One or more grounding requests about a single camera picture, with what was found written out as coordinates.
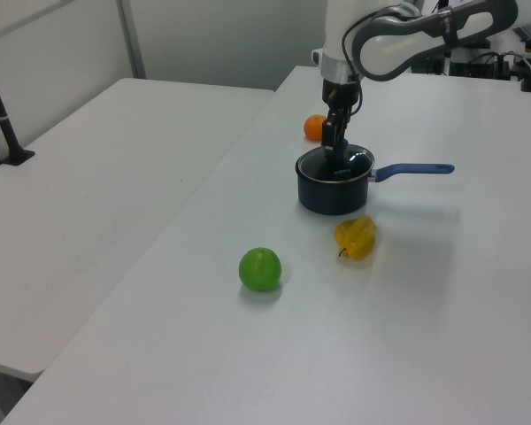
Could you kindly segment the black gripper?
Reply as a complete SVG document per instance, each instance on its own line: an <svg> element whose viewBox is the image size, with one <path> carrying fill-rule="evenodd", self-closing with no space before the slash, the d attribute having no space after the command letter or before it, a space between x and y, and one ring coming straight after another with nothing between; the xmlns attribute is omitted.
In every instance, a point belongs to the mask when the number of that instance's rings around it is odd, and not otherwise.
<svg viewBox="0 0 531 425"><path fill-rule="evenodd" d="M350 120L362 106L361 85L357 81L339 84L324 80L322 100L330 111L322 124L321 144L327 160L334 161L344 150Z"/></svg>

